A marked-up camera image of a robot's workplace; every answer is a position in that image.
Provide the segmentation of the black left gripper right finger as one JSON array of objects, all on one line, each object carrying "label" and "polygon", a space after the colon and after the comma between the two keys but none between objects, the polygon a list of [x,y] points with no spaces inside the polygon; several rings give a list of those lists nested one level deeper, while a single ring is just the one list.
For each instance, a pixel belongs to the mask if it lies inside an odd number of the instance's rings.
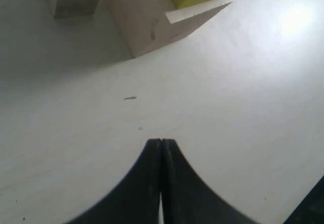
[{"label": "black left gripper right finger", "polygon": [[255,223],[209,188],[177,142],[162,140],[161,197],[164,223]]}]

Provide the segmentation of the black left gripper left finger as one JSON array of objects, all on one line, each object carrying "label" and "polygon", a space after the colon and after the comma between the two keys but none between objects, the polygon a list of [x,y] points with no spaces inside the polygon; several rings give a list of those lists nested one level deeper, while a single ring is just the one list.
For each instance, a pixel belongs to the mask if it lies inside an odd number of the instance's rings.
[{"label": "black left gripper left finger", "polygon": [[148,140],[118,185],[69,223],[159,223],[161,157],[161,140]]}]

